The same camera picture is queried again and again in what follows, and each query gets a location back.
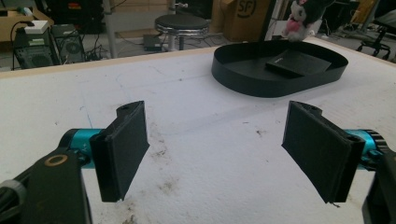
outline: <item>black tray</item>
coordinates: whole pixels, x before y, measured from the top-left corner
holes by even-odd
[[[299,50],[332,65],[323,73],[306,77],[293,77],[265,67],[266,62],[286,49]],[[334,82],[341,77],[347,64],[347,59],[342,55],[318,45],[272,40],[216,49],[212,74],[219,83],[233,91],[258,97],[280,97]]]

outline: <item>black stool seat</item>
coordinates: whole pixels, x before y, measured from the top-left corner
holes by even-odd
[[[191,15],[164,15],[155,20],[156,25],[174,30],[202,30],[207,29],[208,22]]]

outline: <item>table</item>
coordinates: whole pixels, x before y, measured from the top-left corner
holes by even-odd
[[[282,148],[290,100],[344,129],[373,129],[396,148],[396,66],[320,39],[349,60],[341,79],[279,98],[221,86],[213,51],[194,49],[0,75],[0,180],[55,149],[72,128],[105,128],[144,100],[150,148],[125,201],[102,203],[83,170],[94,223],[362,223],[373,173],[346,203],[325,204]]]

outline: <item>plush toy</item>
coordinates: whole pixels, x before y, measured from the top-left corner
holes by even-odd
[[[335,0],[294,0],[291,13],[282,36],[290,42],[302,41],[306,38],[310,26],[323,16],[329,5]]]

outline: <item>stuffed animal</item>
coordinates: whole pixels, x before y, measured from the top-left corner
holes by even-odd
[[[323,16],[329,5],[335,0],[294,0],[291,13],[282,36],[290,42],[302,41],[306,38],[310,26]]]

